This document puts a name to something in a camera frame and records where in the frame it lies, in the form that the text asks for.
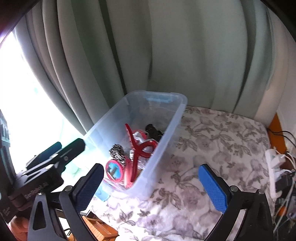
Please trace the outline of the left hand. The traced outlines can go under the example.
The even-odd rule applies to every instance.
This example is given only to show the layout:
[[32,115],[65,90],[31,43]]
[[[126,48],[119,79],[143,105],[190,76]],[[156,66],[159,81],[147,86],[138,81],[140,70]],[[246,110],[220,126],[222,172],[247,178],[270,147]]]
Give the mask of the left hand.
[[24,217],[14,217],[9,224],[11,233],[18,241],[28,240],[29,220]]

